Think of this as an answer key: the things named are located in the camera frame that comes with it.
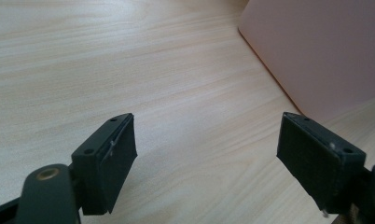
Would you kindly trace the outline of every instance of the light wood surface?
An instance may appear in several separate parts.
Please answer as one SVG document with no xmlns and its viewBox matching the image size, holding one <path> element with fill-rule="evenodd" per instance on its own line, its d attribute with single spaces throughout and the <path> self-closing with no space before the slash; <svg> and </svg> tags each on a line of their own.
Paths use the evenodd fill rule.
<svg viewBox="0 0 375 224">
<path fill-rule="evenodd" d="M 132 112 L 114 213 L 83 223 L 330 223 L 275 157 L 297 110 L 238 33 L 246 3 L 0 1 L 0 204 Z M 375 164 L 375 99 L 323 124 Z"/>
</svg>

